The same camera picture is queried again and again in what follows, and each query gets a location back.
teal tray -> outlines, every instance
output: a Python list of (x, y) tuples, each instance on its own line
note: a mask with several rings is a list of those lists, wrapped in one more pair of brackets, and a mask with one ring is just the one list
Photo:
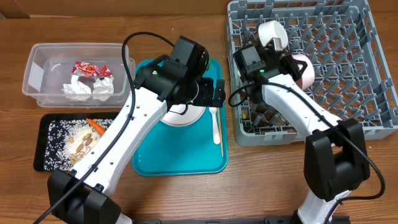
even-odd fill
[[(137, 69), (151, 61), (141, 62)], [(210, 68), (203, 77), (222, 79), (220, 63), (211, 59)], [(197, 122), (185, 127), (171, 127), (159, 121), (134, 153), (134, 170), (143, 176), (221, 172), (228, 163), (225, 106), (220, 108), (220, 115), (224, 157), (221, 156), (221, 145), (213, 142), (211, 113), (206, 108)]]

orange carrot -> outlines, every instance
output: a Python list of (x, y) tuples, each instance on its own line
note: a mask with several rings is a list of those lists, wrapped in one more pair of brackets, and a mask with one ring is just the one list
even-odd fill
[(105, 129), (99, 125), (97, 122), (93, 121), (92, 119), (88, 119), (86, 118), (86, 121), (89, 125), (91, 125), (91, 127), (94, 128), (94, 130), (100, 135), (103, 136), (105, 133)]

dish rack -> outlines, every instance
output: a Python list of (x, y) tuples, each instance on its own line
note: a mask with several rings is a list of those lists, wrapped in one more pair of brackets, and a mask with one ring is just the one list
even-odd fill
[[(232, 91), (242, 85), (233, 53), (255, 42), (259, 25), (273, 20), (287, 31), (287, 50), (313, 63), (315, 81), (306, 94), (341, 119), (360, 121), (367, 140), (383, 139), (398, 129), (397, 93), (367, 0), (231, 1), (226, 48)], [(233, 103), (245, 96), (237, 94)], [(240, 146), (303, 140), (265, 103), (255, 105), (248, 98), (232, 110)]]

white crumpled tissue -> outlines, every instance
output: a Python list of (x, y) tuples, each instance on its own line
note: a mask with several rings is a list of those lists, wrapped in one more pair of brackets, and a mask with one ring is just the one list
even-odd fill
[(105, 93), (113, 93), (113, 76), (104, 77), (104, 79), (97, 80), (94, 82), (94, 90), (93, 90), (93, 99), (99, 99), (101, 101), (105, 101), (109, 98), (109, 96), (95, 96), (95, 94), (105, 94)]
[[(88, 100), (91, 95), (89, 96), (68, 96), (68, 94), (91, 94), (91, 88), (80, 82), (78, 75), (72, 75), (70, 84), (63, 84), (63, 92), (66, 94), (66, 97), (71, 100), (76, 101), (86, 101)], [(94, 90), (93, 94), (106, 94), (106, 93), (113, 93), (113, 76), (104, 77), (102, 80), (99, 78), (96, 79), (94, 83)], [(109, 98), (109, 96), (93, 96), (94, 100), (101, 100), (105, 101)]]
[(78, 75), (72, 75), (70, 84), (63, 84), (63, 92), (71, 100), (86, 101), (91, 96), (68, 96), (68, 94), (91, 94), (91, 88), (80, 82)]

chopstick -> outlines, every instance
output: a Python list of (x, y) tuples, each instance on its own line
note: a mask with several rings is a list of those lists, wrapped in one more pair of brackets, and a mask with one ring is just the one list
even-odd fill
[(223, 134), (221, 132), (221, 116), (220, 116), (220, 109), (219, 108), (217, 108), (217, 114), (218, 114), (218, 130), (220, 131), (221, 156), (224, 157)]

